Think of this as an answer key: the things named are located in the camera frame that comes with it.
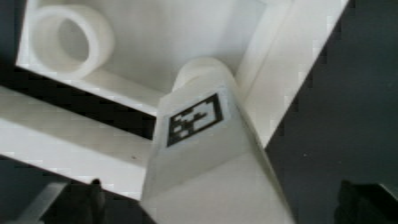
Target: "white plastic part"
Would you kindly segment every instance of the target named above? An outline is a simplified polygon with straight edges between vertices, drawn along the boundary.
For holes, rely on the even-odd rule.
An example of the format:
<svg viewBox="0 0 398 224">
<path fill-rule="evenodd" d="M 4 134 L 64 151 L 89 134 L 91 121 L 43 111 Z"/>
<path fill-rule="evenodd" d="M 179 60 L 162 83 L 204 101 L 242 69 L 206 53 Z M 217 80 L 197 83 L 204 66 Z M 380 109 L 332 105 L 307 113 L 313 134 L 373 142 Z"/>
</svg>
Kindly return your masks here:
<svg viewBox="0 0 398 224">
<path fill-rule="evenodd" d="M 293 224 L 224 68 L 192 61 L 195 78 L 162 98 L 140 205 L 158 224 Z"/>
<path fill-rule="evenodd" d="M 245 55 L 242 61 L 235 58 L 227 65 L 233 64 L 229 67 L 243 95 L 243 107 L 265 147 L 346 2 L 348 0 L 28 0 L 18 66 L 156 115 L 158 101 L 171 92 L 187 61 L 197 56 L 213 56 L 226 63 L 231 61 L 233 50 Z M 69 4 L 84 4 L 101 13 L 115 35 L 108 62 L 73 81 L 71 78 L 55 77 L 53 71 L 37 68 L 30 46 L 30 26 L 37 10 L 46 6 Z M 87 38 L 69 34 L 64 35 L 68 43 L 87 51 L 82 47 Z M 217 48 L 219 43 L 231 44 L 231 41 L 242 47 Z M 165 69 L 169 62 L 174 71 Z M 155 69 L 155 72 L 139 72 L 142 67 L 137 65 Z M 100 178 L 107 190 L 139 200 L 151 142 L 11 90 L 0 88 L 0 94 L 0 107 L 5 108 L 0 112 L 0 136 L 7 145 L 0 148 L 0 154 L 87 183 Z"/>
<path fill-rule="evenodd" d="M 84 31 L 89 42 L 85 61 L 75 59 L 60 45 L 60 26 L 71 21 Z M 92 8 L 82 5 L 46 6 L 32 16 L 30 56 L 37 69 L 53 71 L 55 76 L 82 78 L 108 60 L 114 51 L 114 33 L 107 19 Z"/>
</svg>

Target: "white surface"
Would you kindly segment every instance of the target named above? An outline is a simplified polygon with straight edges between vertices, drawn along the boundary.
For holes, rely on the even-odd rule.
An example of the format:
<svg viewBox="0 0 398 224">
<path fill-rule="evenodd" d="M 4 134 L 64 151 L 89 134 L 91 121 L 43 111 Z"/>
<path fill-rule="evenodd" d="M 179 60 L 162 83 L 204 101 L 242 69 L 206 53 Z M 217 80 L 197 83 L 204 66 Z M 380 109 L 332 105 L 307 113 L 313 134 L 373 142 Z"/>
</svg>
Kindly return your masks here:
<svg viewBox="0 0 398 224">
<path fill-rule="evenodd" d="M 160 224 L 293 224 L 268 159 L 236 106 L 231 73 L 210 59 L 190 62 L 183 70 L 197 78 L 160 102 L 142 207 Z M 208 113 L 192 120 L 201 114 L 192 109 L 185 115 L 190 123 L 179 127 L 195 134 L 169 146 L 171 118 L 194 105 L 199 108 L 215 93 L 224 119 L 192 132 L 188 126 L 211 118 Z M 215 113 L 215 103 L 206 105 Z"/>
<path fill-rule="evenodd" d="M 238 74 L 245 109 L 267 146 L 348 0 L 293 0 L 256 78 Z"/>
<path fill-rule="evenodd" d="M 0 154 L 140 199 L 151 142 L 0 87 Z"/>
<path fill-rule="evenodd" d="M 27 30 L 28 30 L 30 14 L 34 13 L 37 7 L 43 7 L 46 5 L 64 4 L 64 2 L 76 3 L 76 1 L 73 0 L 68 0 L 68 1 L 30 0 L 28 1 L 18 65 L 28 68 L 30 70 L 34 70 L 30 66 L 30 63 L 32 63 L 30 47 L 27 44 L 28 43 Z M 85 76 L 84 79 L 76 81 L 71 81 L 69 79 L 59 79 L 59 81 L 76 86 L 80 89 L 98 94 L 107 99 L 114 100 L 123 105 L 130 106 L 131 108 L 137 108 L 140 111 L 144 111 L 151 115 L 156 115 L 158 100 L 160 100 L 160 97 L 165 95 L 165 92 L 169 91 L 169 88 L 172 86 L 174 78 L 176 78 L 174 76 L 178 72 L 176 74 L 172 72 L 172 74 L 165 76 L 162 76 L 160 73 L 156 72 L 151 73 L 151 75 L 146 74 L 144 76 L 140 73 L 135 73 L 133 70 L 130 70 L 130 66 L 133 66 L 135 64 L 140 64 L 142 61 L 135 61 L 133 58 L 130 60 L 130 53 L 135 54 L 135 58 L 139 58 L 137 60 L 147 60 L 149 55 L 147 54 L 142 55 L 142 52 L 135 51 L 137 48 L 130 47 L 130 45 L 131 45 L 131 42 L 137 41 L 135 46 L 139 46 L 140 49 L 144 49 L 144 45 L 140 45 L 139 43 L 142 43 L 140 41 L 147 39 L 147 36 L 155 35 L 153 32 L 156 31 L 155 27 L 158 23 L 155 22 L 149 23 L 149 22 L 151 22 L 153 16 L 155 17 L 162 16 L 162 15 L 156 15 L 158 11 L 153 10 L 153 7 L 155 9 L 162 9 L 160 7 L 162 4 L 158 4 L 156 0 L 151 0 L 151 1 L 82 0 L 78 2 L 87 4 L 103 13 L 110 21 L 110 24 L 117 21 L 119 22 L 130 21 L 130 23 L 133 22 L 133 25 L 139 28 L 140 32 L 135 32 L 135 29 L 126 29 L 126 26 L 123 25 L 117 26 L 117 29 L 115 29 L 112 25 L 114 33 L 117 35 L 115 44 L 121 44 L 115 46 L 115 51 L 119 52 L 115 55 L 119 56 L 114 56 L 115 57 L 114 59 L 110 58 L 110 62 L 105 65 L 105 67 L 98 69 L 92 72 L 92 74 Z M 192 2 L 192 4 L 204 4 L 204 5 L 208 4 L 208 1 L 203 1 L 203 3 L 199 2 L 194 3 L 194 1 L 188 1 L 188 2 Z M 252 42 L 247 43 L 247 41 L 243 41 L 249 48 L 247 48 L 247 53 L 242 60 L 242 67 L 238 69 L 236 80 L 238 80 L 238 84 L 242 88 L 242 93 L 245 96 L 245 109 L 251 115 L 258 135 L 261 138 L 261 144 L 263 146 L 267 146 L 270 136 L 274 134 L 275 127 L 281 122 L 283 115 L 286 113 L 286 109 L 291 103 L 291 99 L 295 97 L 297 90 L 300 88 L 302 81 L 307 76 L 314 59 L 318 57 L 322 46 L 327 41 L 327 37 L 329 37 L 334 24 L 341 15 L 341 11 L 346 5 L 346 0 L 339 0 L 339 1 L 338 0 L 291 0 L 291 1 L 267 0 L 263 1 L 265 6 L 256 1 L 242 1 L 240 4 L 245 4 L 243 2 L 247 2 L 251 6 L 249 5 L 245 6 L 249 8 L 247 11 L 245 10 L 240 11 L 238 10 L 240 7 L 236 7 L 236 13 L 238 14 L 243 13 L 238 17 L 240 19 L 245 19 L 245 15 L 249 16 L 252 15 L 251 10 L 258 13 L 261 12 L 263 15 L 254 13 L 256 19 L 254 18 L 252 19 L 256 21 L 254 20 L 252 21 L 259 23 L 259 26 L 265 28 L 258 29 L 258 31 L 254 32 L 254 36 L 251 40 Z M 222 1 L 217 2 L 217 4 L 219 4 L 219 7 L 224 7 Z M 199 11 L 194 10 L 194 14 L 197 16 L 195 19 L 199 21 L 204 21 L 201 25 L 206 26 L 210 17 L 208 17 L 208 14 L 204 14 L 203 12 L 204 11 L 201 10 Z M 181 30 L 174 34 L 178 34 L 179 38 L 183 38 L 185 26 L 179 26 L 176 24 L 176 29 L 178 28 L 181 28 Z M 80 38 L 80 39 L 84 38 L 82 36 L 78 36 L 78 32 L 69 32 L 69 33 L 71 33 L 71 38 Z M 229 39 L 233 36 L 236 35 L 224 36 L 219 39 L 220 42 L 226 41 L 227 43 L 231 43 Z M 190 46 L 190 43 L 194 41 L 195 40 L 190 40 L 190 42 L 181 42 L 185 43 L 183 46 Z M 87 46 L 84 44 L 82 46 L 78 46 L 78 48 L 80 47 L 87 51 Z M 149 49 L 151 49 L 149 52 L 153 53 L 162 48 L 158 48 L 158 45 L 153 45 Z M 119 67 L 117 57 L 124 57 L 124 61 L 121 61 L 123 62 L 121 69 L 126 69 L 123 74 L 112 71 L 112 68 Z M 156 68 L 155 64 L 156 63 L 151 63 L 149 65 L 147 64 L 142 64 L 142 65 L 153 67 L 151 69 L 155 70 L 160 68 L 163 70 L 163 67 Z M 146 79 L 149 80 L 149 82 L 151 80 L 155 81 L 151 85 L 146 84 Z M 53 111 L 52 113 L 46 114 L 46 117 L 39 115 L 41 109 L 37 108 L 37 106 L 30 109 L 32 105 L 27 106 L 23 104 L 18 104 L 18 102 L 14 102 L 18 106 L 11 108 L 4 108 L 5 99 L 12 101 L 11 96 L 5 97 L 2 95 L 2 105 L 0 105 L 2 106 L 0 107 L 2 108 L 2 113 L 0 113 L 2 135 L 0 136 L 2 136 L 2 140 L 5 139 L 4 142 L 5 142 L 7 148 L 0 149 L 0 153 L 5 154 L 11 158 L 23 160 L 30 164 L 39 165 L 44 169 L 53 170 L 57 173 L 64 174 L 68 177 L 80 180 L 87 180 L 87 183 L 89 183 L 91 176 L 105 178 L 108 183 L 108 190 L 112 190 L 115 193 L 130 195 L 130 197 L 133 198 L 139 198 L 146 166 L 142 164 L 137 165 L 137 162 L 130 163 L 128 159 L 130 159 L 130 155 L 135 154 L 137 152 L 140 152 L 142 155 L 146 155 L 146 150 L 149 149 L 149 143 L 137 136 L 130 134 L 128 134 L 130 137 L 124 137 L 124 138 L 121 136 L 112 137 L 112 134 L 108 135 L 108 133 L 117 132 L 124 134 L 124 132 L 103 126 L 98 122 L 91 121 L 87 118 L 82 118 L 69 112 L 59 110 L 55 107 L 48 106 L 44 103 L 39 103 L 37 101 L 34 101 L 36 104 L 46 105 L 43 106 L 43 108 L 46 109 L 50 108 L 50 111 Z M 27 97 L 16 97 L 12 99 L 16 101 L 21 100 L 21 102 L 30 101 L 30 98 Z M 32 116 L 28 116 L 27 119 L 23 118 L 25 111 L 32 111 Z M 20 113 L 18 120 L 16 121 L 9 120 L 7 117 L 16 116 L 18 113 Z M 73 119 L 78 118 L 78 120 L 84 120 L 82 124 L 80 122 L 76 121 L 71 122 L 68 120 L 69 116 L 75 117 Z M 66 132 L 75 133 L 73 135 L 75 137 L 68 137 L 64 135 L 53 136 L 52 134 L 48 134 L 57 129 L 55 130 L 48 128 L 43 129 L 43 126 L 57 127 L 57 125 L 68 127 L 64 130 Z M 91 131 L 87 131 L 87 133 L 82 134 L 82 130 L 87 130 L 84 129 L 87 127 L 91 127 L 89 129 Z M 82 145 L 82 143 L 85 142 L 84 136 L 89 136 L 92 140 L 89 144 L 85 143 Z"/>
</svg>

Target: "circular hole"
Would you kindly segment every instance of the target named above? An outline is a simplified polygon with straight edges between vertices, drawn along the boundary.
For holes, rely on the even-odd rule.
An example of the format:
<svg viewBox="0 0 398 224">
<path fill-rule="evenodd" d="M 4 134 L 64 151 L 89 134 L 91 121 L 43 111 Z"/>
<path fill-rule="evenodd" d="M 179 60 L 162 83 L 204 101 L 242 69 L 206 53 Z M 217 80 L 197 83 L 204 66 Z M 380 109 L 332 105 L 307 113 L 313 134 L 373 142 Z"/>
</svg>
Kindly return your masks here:
<svg viewBox="0 0 398 224">
<path fill-rule="evenodd" d="M 37 22 L 32 48 L 44 66 L 62 73 L 75 72 L 89 57 L 89 42 L 71 20 L 53 16 Z"/>
<path fill-rule="evenodd" d="M 66 20 L 59 28 L 60 47 L 69 57 L 85 61 L 89 57 L 89 41 L 76 23 Z"/>
</svg>

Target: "dark background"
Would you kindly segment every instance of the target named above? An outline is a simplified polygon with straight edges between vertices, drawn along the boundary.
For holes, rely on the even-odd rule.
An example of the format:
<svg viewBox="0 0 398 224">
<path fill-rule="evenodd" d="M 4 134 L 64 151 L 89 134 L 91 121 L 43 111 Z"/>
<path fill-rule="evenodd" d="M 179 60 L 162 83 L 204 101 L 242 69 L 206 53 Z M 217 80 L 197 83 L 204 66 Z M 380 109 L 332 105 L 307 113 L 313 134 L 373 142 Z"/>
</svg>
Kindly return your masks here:
<svg viewBox="0 0 398 224">
<path fill-rule="evenodd" d="M 2 68 L 21 2 L 0 1 Z M 267 152 L 299 224 L 334 222 L 343 179 L 398 186 L 398 0 L 350 3 Z M 0 160 L 0 222 L 59 178 Z M 135 202 L 107 197 L 114 223 L 140 223 Z"/>
</svg>

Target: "black component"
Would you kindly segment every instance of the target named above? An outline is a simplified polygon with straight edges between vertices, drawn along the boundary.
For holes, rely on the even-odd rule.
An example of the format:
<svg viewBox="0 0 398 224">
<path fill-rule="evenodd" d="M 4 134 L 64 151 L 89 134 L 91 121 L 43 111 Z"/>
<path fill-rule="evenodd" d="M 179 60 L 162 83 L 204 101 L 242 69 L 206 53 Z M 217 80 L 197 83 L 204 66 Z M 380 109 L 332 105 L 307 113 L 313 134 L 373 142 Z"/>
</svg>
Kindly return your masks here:
<svg viewBox="0 0 398 224">
<path fill-rule="evenodd" d="M 341 183 L 336 224 L 398 224 L 398 194 L 382 184 Z"/>
<path fill-rule="evenodd" d="M 71 183 L 41 217 L 44 224 L 107 224 L 100 181 Z"/>
</svg>

